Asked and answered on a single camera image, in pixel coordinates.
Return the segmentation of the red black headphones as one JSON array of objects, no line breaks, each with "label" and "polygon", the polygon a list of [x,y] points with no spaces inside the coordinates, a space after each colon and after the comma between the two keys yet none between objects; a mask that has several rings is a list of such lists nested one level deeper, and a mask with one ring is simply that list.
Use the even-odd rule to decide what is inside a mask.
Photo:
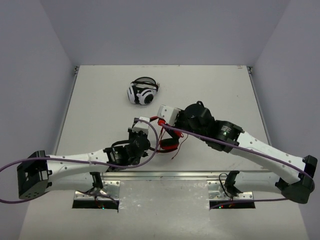
[{"label": "red black headphones", "polygon": [[180,144],[180,138],[183,137],[183,134],[176,130],[163,128],[162,124],[165,123],[163,119],[158,118],[157,116],[152,116],[150,122],[156,121],[159,126],[161,126],[158,149],[157,153],[170,153],[178,149]]}]

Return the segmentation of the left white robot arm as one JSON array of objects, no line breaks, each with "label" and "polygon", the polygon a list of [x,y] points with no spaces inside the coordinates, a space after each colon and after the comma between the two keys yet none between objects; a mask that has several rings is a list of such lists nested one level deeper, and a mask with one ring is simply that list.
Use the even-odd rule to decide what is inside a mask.
[{"label": "left white robot arm", "polygon": [[101,173],[136,166],[151,146],[147,129],[128,129],[127,140],[104,149],[76,155],[34,152],[17,167],[18,197],[31,200],[50,191],[76,190],[92,193],[103,188]]}]

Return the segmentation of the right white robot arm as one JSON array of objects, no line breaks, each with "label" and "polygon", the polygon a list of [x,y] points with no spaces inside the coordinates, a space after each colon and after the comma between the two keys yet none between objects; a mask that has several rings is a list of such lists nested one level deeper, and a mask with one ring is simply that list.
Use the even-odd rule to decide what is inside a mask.
[{"label": "right white robot arm", "polygon": [[222,189],[230,198],[246,191],[262,191],[306,204],[315,190],[313,177],[318,163],[315,157],[298,157],[274,148],[232,122],[215,119],[201,101],[180,110],[174,127],[203,140],[216,151],[242,157],[267,169],[260,174],[229,171]]}]

